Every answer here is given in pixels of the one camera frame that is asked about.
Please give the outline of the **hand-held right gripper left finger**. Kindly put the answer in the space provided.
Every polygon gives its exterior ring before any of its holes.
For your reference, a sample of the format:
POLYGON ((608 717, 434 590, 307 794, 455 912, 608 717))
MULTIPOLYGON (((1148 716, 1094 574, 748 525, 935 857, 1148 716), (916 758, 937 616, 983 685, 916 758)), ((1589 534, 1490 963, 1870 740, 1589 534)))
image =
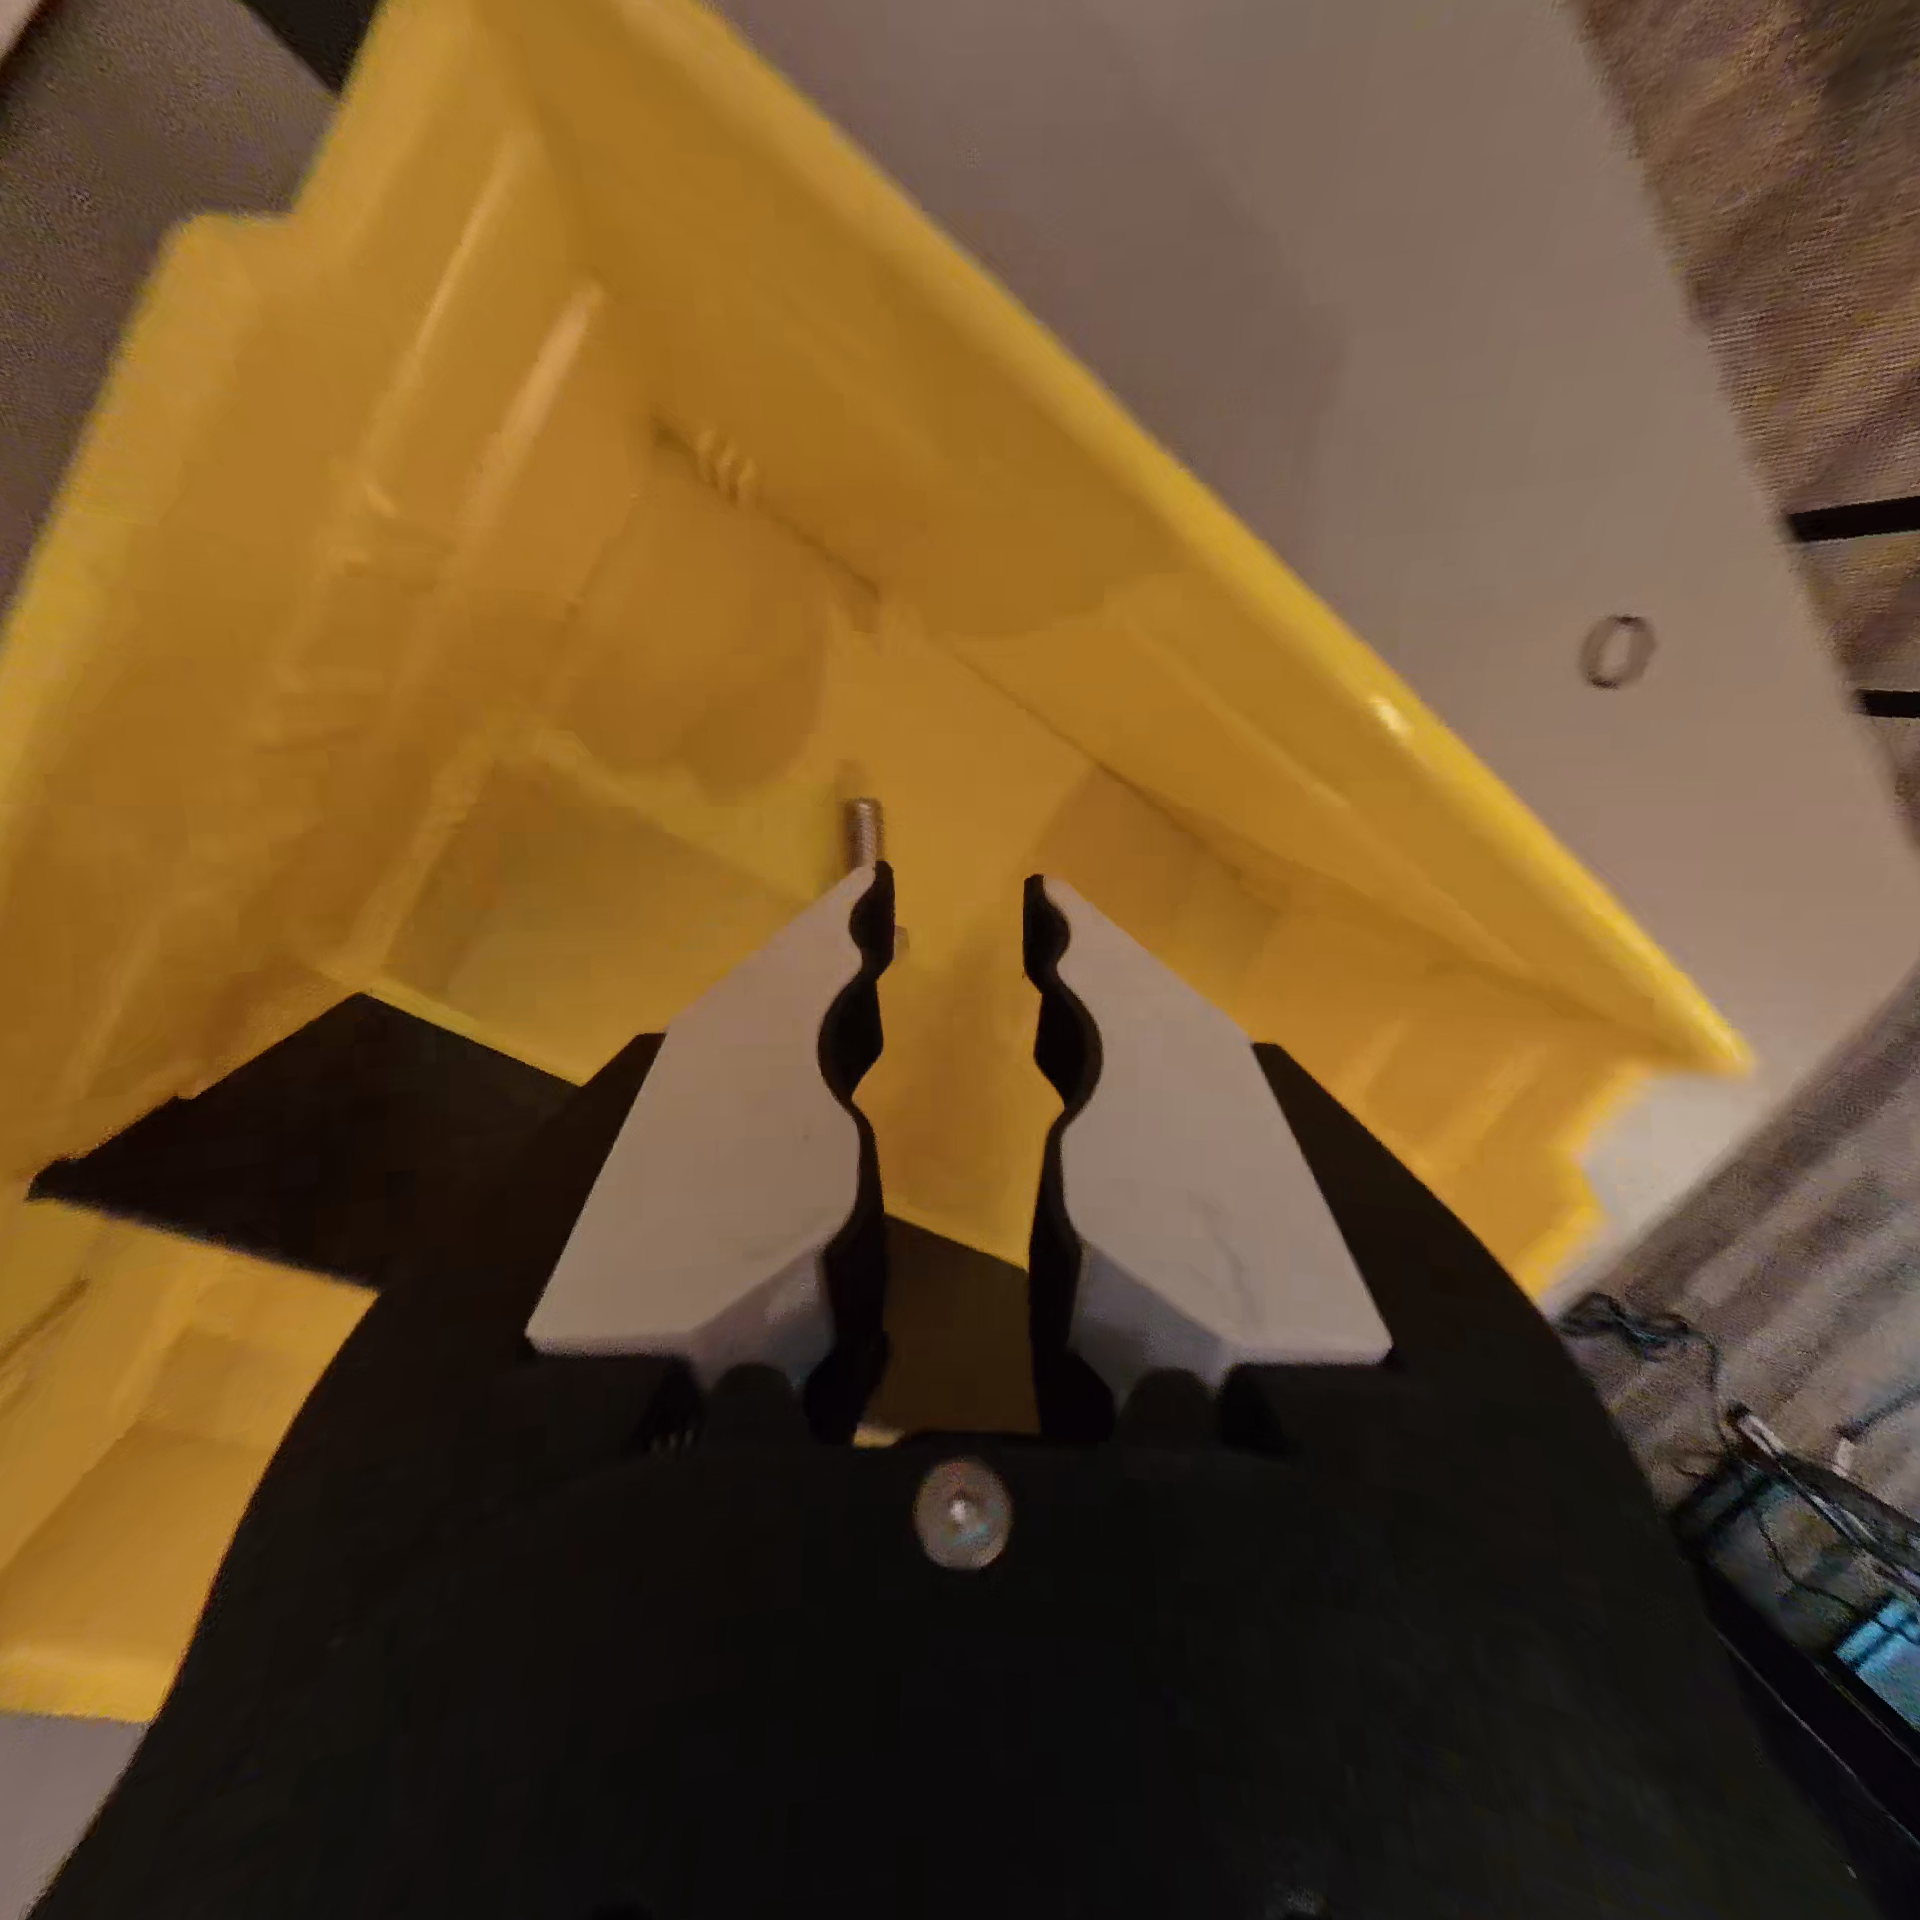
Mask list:
POLYGON ((857 865, 678 1013, 527 1323, 536 1351, 766 1367, 849 1442, 889 1364, 881 1053, 895 874, 857 865))

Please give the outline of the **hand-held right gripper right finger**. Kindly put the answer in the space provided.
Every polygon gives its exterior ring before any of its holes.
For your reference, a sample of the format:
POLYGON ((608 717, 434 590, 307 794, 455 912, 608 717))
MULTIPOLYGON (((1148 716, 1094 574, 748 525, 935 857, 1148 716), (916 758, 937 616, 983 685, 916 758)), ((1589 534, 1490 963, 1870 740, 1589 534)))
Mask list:
POLYGON ((1145 1378, 1365 1367, 1387 1324, 1245 1027, 1061 877, 1023 888, 1061 1109, 1029 1233, 1042 1437, 1102 1442, 1145 1378))

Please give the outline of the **yellow plastic bin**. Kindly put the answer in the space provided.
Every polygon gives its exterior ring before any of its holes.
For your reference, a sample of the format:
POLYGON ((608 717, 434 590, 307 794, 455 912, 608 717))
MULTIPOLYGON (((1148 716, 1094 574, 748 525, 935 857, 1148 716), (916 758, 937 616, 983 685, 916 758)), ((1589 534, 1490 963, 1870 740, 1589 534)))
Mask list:
POLYGON ((1746 1047, 703 2, 385 2, 161 253, 3 627, 3 1711, 148 1719, 364 1298, 32 1200, 347 994, 586 1079, 881 803, 889 1207, 1029 1248, 1024 874, 1287 1043, 1535 1298, 1746 1047))

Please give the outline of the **dark equipment box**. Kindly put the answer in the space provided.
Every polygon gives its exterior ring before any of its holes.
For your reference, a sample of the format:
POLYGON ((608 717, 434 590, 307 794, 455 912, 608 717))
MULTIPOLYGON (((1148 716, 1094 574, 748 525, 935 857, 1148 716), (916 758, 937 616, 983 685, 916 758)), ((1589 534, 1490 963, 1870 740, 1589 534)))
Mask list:
POLYGON ((1916 1843, 1916 1519, 1733 1400, 1669 1523, 1740 1676, 1916 1843))

